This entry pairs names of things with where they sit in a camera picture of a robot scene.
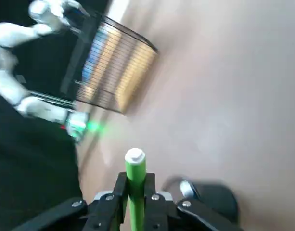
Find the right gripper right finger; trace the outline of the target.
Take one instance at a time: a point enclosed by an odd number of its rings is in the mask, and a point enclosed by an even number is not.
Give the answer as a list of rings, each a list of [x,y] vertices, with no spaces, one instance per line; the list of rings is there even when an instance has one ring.
[[[240,212],[231,189],[221,183],[181,181],[183,198],[156,192],[155,174],[144,183],[146,231],[240,231]]]

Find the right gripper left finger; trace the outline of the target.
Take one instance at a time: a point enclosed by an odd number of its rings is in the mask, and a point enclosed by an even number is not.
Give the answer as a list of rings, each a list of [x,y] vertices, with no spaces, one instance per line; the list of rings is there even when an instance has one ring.
[[[126,172],[118,174],[114,189],[96,195],[91,204],[68,199],[13,228],[14,231],[118,231],[124,222],[128,196]]]

